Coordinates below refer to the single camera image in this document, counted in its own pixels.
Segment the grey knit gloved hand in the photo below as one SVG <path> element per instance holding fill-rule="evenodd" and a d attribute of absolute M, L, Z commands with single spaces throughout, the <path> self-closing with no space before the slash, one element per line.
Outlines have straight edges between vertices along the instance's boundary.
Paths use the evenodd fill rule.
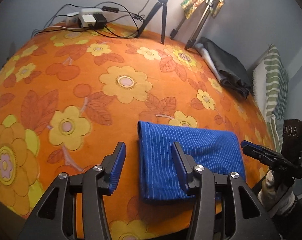
<path fill-rule="evenodd" d="M 293 186 L 287 187 L 281 184 L 276 187 L 276 180 L 271 170 L 262 180 L 262 189 L 258 193 L 258 200 L 271 218 L 275 215 L 283 215 L 295 202 Z"/>

